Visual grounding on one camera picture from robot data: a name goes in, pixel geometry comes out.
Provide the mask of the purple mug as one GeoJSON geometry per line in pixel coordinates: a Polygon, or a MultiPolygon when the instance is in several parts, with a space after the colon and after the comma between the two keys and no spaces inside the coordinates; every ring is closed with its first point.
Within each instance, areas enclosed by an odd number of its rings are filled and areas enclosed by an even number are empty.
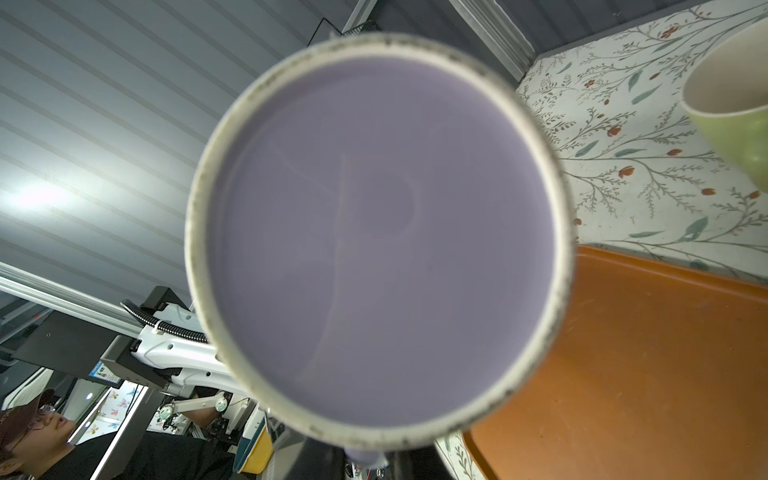
{"type": "Polygon", "coordinates": [[[235,380],[366,466],[472,426],[560,329],[572,202],[515,90],[397,33],[326,41],[233,102],[201,155],[185,264],[235,380]]]}

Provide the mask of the light green mug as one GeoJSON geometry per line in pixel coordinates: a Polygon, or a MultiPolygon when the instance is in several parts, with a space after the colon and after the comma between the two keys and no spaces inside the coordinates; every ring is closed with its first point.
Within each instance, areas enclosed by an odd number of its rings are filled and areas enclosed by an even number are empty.
{"type": "Polygon", "coordinates": [[[681,106],[726,163],[767,190],[767,21],[708,52],[684,82],[681,106]]]}

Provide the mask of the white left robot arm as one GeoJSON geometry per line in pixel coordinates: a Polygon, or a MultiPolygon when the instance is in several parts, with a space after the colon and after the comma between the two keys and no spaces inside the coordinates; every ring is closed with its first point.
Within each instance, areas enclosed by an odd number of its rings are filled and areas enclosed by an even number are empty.
{"type": "Polygon", "coordinates": [[[165,389],[175,394],[185,387],[209,387],[248,397],[217,358],[195,312],[166,303],[154,312],[125,300],[121,307],[143,324],[132,355],[138,362],[167,378],[165,389]]]}

